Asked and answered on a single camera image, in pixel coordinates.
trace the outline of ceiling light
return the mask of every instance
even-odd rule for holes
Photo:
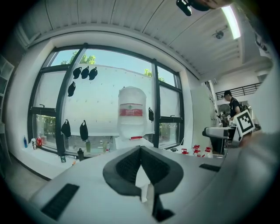
[[[231,32],[233,35],[233,39],[236,39],[241,36],[238,23],[236,21],[235,14],[231,8],[231,6],[222,7],[222,10],[227,18],[227,21],[231,27]]]

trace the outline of black shirt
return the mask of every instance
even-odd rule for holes
[[[231,107],[231,117],[235,116],[236,115],[236,112],[235,112],[235,108],[236,107],[239,107],[240,108],[240,104],[239,102],[237,101],[237,99],[235,98],[231,98],[231,102],[229,103],[229,106]]]

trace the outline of blue bottle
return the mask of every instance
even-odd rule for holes
[[[25,136],[23,138],[23,141],[24,141],[24,147],[27,148],[27,141],[26,141],[26,137]]]

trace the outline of railing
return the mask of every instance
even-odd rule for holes
[[[234,88],[234,89],[229,89],[229,91],[231,92],[231,95],[233,97],[245,96],[245,95],[255,93],[260,85],[261,85],[261,82],[256,83],[256,84],[251,84],[248,86],[242,86],[242,87],[238,87],[238,88]],[[223,99],[224,91],[216,93],[216,97],[217,97],[217,100]]]

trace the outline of ceiling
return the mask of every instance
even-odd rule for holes
[[[192,16],[187,17],[175,0],[42,0],[19,24],[31,41],[84,24],[127,28],[174,51],[202,80],[241,67],[258,55],[254,33],[248,31],[248,25],[244,26],[247,31],[242,30],[245,20],[240,18],[241,38],[234,40],[230,28],[226,28],[224,37],[217,39],[216,31],[228,25],[221,9],[193,9]]]

